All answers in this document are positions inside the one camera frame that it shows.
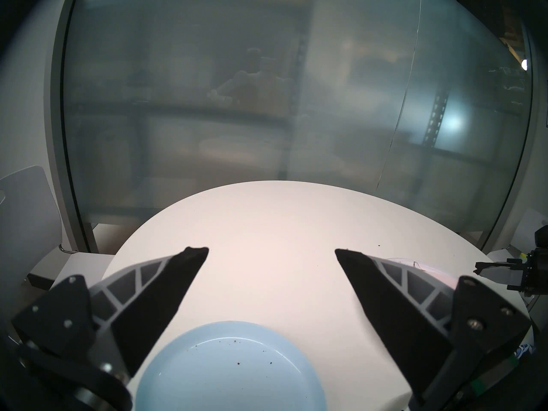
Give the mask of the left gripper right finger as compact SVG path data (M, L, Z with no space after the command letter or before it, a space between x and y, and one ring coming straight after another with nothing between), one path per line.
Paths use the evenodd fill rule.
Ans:
M410 386L409 405L472 405L518 366L530 318L477 277L452 288L413 266L335 255Z

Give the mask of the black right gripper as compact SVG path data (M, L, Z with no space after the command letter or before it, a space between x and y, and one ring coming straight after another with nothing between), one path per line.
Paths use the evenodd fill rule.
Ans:
M527 255L527 273L524 272L524 295L547 295L547 228L538 229L534 234L536 248ZM520 260L505 262L476 262L474 272L487 268L513 268ZM521 289L521 270L491 270L490 280L507 289Z

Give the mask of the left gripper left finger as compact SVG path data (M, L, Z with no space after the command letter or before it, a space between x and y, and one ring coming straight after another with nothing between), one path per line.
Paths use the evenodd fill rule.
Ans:
M17 355L56 368L74 362L132 378L177 313L209 254L181 253L128 266L88 287L83 275L53 286L12 320Z

